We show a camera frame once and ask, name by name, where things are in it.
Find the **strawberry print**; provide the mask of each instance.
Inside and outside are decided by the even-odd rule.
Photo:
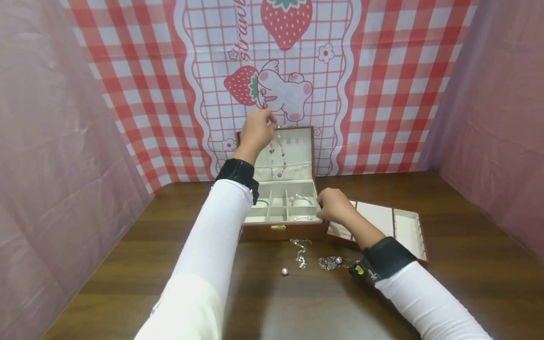
[[[288,51],[302,37],[312,19],[311,0],[263,0],[261,19],[282,51]]]
[[[227,76],[223,84],[238,103],[253,106],[257,102],[257,69],[253,66],[240,67]]]

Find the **wooden table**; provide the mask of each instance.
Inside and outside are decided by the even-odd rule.
[[[133,339],[174,268],[210,183],[163,188],[43,339]],[[544,338],[544,268],[444,180],[424,172],[328,177],[351,199],[416,211],[429,271],[496,339]],[[232,273],[225,339],[413,339],[417,333],[346,270],[320,256],[357,259],[324,241],[296,269],[289,242],[242,243]],[[283,277],[282,267],[290,274]]]

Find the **necklace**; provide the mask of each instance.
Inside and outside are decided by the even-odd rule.
[[[287,168],[287,163],[285,162],[285,152],[283,151],[283,145],[281,144],[281,136],[280,136],[280,126],[277,127],[277,143],[280,146],[280,152],[281,152],[281,158],[283,159],[283,166],[281,167],[281,171],[277,174],[274,173],[274,144],[270,142],[270,174],[272,175],[272,178],[281,178],[283,176],[283,172]]]
[[[327,256],[327,257],[320,257],[318,264],[322,270],[329,271],[336,268],[349,269],[350,262],[351,260],[348,258],[343,258],[340,256]]]
[[[304,268],[306,268],[306,259],[304,258],[303,254],[306,252],[306,248],[302,244],[300,244],[301,242],[309,242],[310,244],[312,244],[312,241],[310,241],[310,240],[291,239],[292,244],[302,248],[296,253],[296,259],[295,260],[299,263],[299,268],[304,269]]]

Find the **cartoon bunny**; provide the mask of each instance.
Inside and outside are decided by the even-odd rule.
[[[287,81],[279,75],[279,62],[271,60],[258,73],[257,106],[272,112],[283,110],[289,121],[304,118],[304,103],[312,95],[312,84],[300,73],[291,73]]]

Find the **beaded necklace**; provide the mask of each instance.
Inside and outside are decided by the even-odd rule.
[[[283,151],[283,146],[281,144],[281,140],[280,140],[281,136],[280,136],[280,127],[278,126],[277,127],[277,143],[278,145],[280,146],[280,151],[281,151],[281,157],[283,159],[283,166],[281,167],[281,171],[278,172],[277,174],[274,173],[274,144],[272,142],[270,142],[270,174],[272,175],[272,178],[281,178],[281,176],[283,176],[283,172],[285,171],[285,169],[287,168],[287,163],[285,162],[285,153]]]

